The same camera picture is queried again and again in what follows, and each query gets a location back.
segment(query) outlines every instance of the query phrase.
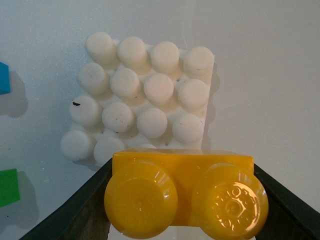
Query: yellow stud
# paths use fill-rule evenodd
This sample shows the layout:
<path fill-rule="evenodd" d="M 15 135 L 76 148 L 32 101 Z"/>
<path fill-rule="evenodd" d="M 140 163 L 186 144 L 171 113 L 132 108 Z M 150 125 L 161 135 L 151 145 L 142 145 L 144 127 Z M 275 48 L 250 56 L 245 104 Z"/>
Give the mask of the yellow stud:
<path fill-rule="evenodd" d="M 152 162 L 130 163 L 110 179 L 104 207 L 113 226 L 135 239 L 163 232 L 174 220 L 178 206 L 174 182 L 165 168 Z"/>
<path fill-rule="evenodd" d="M 200 228 L 213 239 L 250 239 L 267 219 L 267 194 L 251 172 L 231 164 L 215 164 L 195 185 L 192 212 Z"/>

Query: yellow toy block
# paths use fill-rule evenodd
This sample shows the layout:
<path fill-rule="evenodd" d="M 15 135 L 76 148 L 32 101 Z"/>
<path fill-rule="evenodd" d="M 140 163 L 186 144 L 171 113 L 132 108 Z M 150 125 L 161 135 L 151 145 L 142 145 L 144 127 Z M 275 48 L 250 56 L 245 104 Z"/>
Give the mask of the yellow toy block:
<path fill-rule="evenodd" d="M 129 148 L 113 155 L 104 206 L 124 235 L 146 239 L 168 226 L 210 237 L 250 239 L 268 215 L 254 159 L 226 151 Z"/>

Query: white background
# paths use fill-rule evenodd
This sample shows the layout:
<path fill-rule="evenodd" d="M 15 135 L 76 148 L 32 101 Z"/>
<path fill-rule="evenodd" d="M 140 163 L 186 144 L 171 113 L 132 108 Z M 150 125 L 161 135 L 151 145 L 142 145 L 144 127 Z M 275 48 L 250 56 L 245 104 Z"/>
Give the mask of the white background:
<path fill-rule="evenodd" d="M 0 208 L 0 239 L 20 238 L 97 170 L 59 149 L 84 42 L 96 31 L 209 48 L 215 66 L 202 147 L 254 156 L 319 212 L 319 13 L 317 0 L 2 0 L 0 61 L 12 93 L 0 95 L 0 170 L 18 169 L 21 200 Z M 170 238 L 206 239 L 192 228 L 169 229 Z"/>

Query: blue block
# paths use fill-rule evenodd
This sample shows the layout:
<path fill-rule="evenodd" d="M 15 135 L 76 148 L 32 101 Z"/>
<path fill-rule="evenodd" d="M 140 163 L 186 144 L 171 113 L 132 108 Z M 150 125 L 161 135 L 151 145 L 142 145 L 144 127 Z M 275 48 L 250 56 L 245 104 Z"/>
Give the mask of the blue block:
<path fill-rule="evenodd" d="M 0 62 L 0 95 L 11 92 L 9 82 L 9 67 Z"/>

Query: white studded block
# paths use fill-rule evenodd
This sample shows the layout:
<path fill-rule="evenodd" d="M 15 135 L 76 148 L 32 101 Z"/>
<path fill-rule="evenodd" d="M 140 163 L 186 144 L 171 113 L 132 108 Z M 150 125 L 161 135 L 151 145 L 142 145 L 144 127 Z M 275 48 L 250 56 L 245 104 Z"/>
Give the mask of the white studded block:
<path fill-rule="evenodd" d="M 60 144 L 66 158 L 94 155 L 103 165 L 127 147 L 201 148 L 215 62 L 209 49 L 181 50 L 169 41 L 152 46 L 135 36 L 117 41 L 96 32 L 85 50 L 70 132 Z"/>

